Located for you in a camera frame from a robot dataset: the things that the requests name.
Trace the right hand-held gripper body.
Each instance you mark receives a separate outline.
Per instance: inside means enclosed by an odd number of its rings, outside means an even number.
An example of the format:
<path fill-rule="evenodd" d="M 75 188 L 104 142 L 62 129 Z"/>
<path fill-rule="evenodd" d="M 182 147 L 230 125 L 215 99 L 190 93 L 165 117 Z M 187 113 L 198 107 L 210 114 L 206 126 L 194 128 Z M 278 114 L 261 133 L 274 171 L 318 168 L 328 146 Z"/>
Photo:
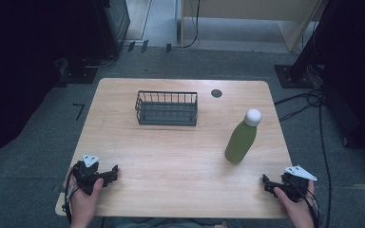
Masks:
<path fill-rule="evenodd" d="M 307 194 L 309 181 L 317 181 L 315 175 L 300 165 L 284 167 L 283 170 L 283 191 L 291 201 L 302 199 Z"/>

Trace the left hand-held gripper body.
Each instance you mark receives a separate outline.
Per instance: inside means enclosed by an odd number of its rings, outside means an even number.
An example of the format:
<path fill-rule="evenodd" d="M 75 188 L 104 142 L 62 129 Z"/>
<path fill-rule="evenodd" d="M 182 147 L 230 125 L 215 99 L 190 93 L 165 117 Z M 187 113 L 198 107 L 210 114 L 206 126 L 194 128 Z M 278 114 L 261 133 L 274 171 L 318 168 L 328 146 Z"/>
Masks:
<path fill-rule="evenodd" d="M 97 172 L 99 167 L 99 157 L 83 155 L 81 161 L 77 161 L 73 166 L 73 176 L 77 185 L 82 188 L 89 196 L 93 192 L 96 180 L 102 179 L 103 187 L 107 187 L 107 179 L 104 174 Z"/>

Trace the green bottle with white cap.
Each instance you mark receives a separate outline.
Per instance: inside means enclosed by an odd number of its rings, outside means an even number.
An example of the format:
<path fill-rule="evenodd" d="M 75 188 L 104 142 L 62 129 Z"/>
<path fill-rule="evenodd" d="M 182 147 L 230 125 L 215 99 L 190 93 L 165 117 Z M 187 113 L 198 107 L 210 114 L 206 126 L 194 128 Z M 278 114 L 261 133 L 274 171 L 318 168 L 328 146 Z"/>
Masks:
<path fill-rule="evenodd" d="M 240 163 L 255 141 L 262 114 L 257 109 L 249 109 L 241 123 L 234 129 L 225 148 L 224 156 L 232 163 Z"/>

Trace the dark grey wire basket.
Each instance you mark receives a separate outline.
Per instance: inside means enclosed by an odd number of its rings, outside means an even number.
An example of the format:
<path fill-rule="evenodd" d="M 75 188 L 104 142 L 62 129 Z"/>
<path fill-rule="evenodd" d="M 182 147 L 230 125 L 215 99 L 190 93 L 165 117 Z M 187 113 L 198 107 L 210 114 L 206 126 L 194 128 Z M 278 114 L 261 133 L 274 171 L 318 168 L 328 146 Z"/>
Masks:
<path fill-rule="evenodd" d="M 198 93 L 139 90 L 135 110 L 139 124 L 195 126 Z"/>

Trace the person's right hand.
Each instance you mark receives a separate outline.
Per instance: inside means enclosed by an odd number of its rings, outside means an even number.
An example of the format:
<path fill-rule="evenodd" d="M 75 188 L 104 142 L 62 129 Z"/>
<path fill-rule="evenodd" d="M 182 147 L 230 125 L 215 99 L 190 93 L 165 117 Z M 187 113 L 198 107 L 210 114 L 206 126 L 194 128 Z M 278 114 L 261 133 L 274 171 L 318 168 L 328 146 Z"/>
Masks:
<path fill-rule="evenodd" d="M 309 207 L 314 205 L 315 187 L 312 180 L 308 183 L 308 193 L 305 199 L 293 202 L 280 189 L 275 188 L 279 199 L 280 210 L 287 215 L 295 228 L 314 228 L 314 220 Z"/>

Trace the person's left hand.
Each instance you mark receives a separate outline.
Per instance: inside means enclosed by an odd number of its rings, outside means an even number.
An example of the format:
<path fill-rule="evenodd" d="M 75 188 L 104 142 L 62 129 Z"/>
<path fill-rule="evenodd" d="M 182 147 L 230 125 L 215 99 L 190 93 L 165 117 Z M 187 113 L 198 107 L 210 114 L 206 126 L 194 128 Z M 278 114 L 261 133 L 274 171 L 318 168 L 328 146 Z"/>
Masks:
<path fill-rule="evenodd" d="M 98 200 L 103 189 L 103 179 L 97 179 L 90 195 L 77 190 L 70 199 L 70 228 L 87 228 L 96 215 Z"/>

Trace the dark stand with flat base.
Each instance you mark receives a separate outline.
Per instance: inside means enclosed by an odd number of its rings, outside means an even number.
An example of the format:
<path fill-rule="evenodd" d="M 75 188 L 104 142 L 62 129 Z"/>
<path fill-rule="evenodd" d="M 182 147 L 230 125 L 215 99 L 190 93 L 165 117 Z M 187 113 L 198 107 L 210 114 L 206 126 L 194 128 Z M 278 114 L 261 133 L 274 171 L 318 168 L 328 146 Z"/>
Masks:
<path fill-rule="evenodd" d="M 54 65 L 61 74 L 57 84 L 60 87 L 65 87 L 67 84 L 92 84 L 97 73 L 95 67 L 81 66 L 74 70 L 66 58 L 56 60 Z"/>

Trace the black stand with square base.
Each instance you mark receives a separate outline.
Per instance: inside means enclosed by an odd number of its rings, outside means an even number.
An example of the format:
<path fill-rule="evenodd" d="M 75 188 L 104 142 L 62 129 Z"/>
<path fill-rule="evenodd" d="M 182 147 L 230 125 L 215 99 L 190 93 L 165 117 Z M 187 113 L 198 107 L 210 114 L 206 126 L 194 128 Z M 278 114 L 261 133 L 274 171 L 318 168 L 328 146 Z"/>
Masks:
<path fill-rule="evenodd" d="M 328 41 L 330 21 L 334 17 L 340 0 L 327 0 L 317 27 L 293 65 L 274 65 L 283 88 L 313 88 L 308 76 L 309 65 L 322 62 L 325 58 L 325 43 Z"/>

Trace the dark curtain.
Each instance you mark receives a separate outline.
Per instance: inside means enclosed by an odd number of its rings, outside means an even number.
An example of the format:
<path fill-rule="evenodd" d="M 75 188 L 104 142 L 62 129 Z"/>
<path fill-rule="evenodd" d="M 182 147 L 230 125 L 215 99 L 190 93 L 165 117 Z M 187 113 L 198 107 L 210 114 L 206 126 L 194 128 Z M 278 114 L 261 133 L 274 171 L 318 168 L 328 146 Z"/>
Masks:
<path fill-rule="evenodd" d="M 60 80 L 54 62 L 71 43 L 89 0 L 0 0 L 0 149 L 24 129 Z"/>
<path fill-rule="evenodd" d="M 347 137 L 365 148 L 365 0 L 329 0 L 316 30 L 324 85 Z"/>

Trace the dark cabinet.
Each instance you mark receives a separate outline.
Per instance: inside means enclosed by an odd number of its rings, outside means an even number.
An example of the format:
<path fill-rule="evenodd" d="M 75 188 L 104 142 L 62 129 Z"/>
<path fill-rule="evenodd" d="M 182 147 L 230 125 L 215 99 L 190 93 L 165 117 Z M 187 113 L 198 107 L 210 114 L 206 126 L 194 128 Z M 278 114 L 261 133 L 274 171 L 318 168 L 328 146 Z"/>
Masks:
<path fill-rule="evenodd" d="M 100 31 L 99 44 L 103 46 L 103 56 L 117 57 L 130 25 L 126 1 L 94 0 L 94 3 Z"/>

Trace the light wooden desk frame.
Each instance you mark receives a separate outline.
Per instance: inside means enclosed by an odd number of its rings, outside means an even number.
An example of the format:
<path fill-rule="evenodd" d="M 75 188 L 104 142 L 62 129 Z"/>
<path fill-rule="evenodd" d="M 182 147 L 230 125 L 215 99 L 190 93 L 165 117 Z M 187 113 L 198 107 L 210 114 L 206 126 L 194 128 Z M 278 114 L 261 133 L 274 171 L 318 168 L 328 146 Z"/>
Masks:
<path fill-rule="evenodd" d="M 180 45 L 186 17 L 277 21 L 289 51 L 293 51 L 325 0 L 180 0 Z"/>

